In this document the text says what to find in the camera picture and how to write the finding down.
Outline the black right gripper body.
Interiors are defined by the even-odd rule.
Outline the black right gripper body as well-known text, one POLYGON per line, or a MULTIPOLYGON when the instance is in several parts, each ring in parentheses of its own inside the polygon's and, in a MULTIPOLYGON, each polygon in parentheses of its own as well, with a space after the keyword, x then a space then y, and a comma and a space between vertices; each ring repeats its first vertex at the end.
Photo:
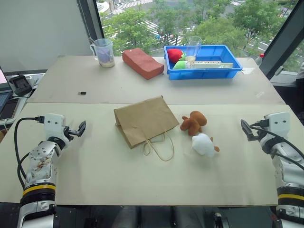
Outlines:
POLYGON ((256 134, 254 134, 254 136, 256 137, 256 141, 261 141, 262 138, 264 138, 264 132, 261 130, 257 130, 256 134))

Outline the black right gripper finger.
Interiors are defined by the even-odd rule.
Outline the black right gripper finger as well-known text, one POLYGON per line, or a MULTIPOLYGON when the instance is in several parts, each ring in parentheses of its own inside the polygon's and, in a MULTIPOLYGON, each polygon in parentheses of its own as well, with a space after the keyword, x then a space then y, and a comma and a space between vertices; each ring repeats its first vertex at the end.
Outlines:
POLYGON ((242 128, 242 131, 244 132, 244 134, 246 136, 249 136, 250 135, 250 126, 248 125, 248 123, 245 120, 241 119, 240 124, 241 124, 241 128, 242 128))
POLYGON ((246 124, 246 136, 247 136, 247 140, 250 141, 255 141, 256 137, 254 136, 252 129, 250 127, 250 125, 246 124))

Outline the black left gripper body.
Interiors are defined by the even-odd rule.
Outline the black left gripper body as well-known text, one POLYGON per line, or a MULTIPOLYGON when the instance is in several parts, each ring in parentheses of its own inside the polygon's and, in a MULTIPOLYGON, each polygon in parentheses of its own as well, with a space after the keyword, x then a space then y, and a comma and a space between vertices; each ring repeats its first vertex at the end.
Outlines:
POLYGON ((70 130, 68 126, 66 126, 63 130, 64 136, 69 140, 72 141, 74 139, 74 135, 78 136, 77 130, 70 130))

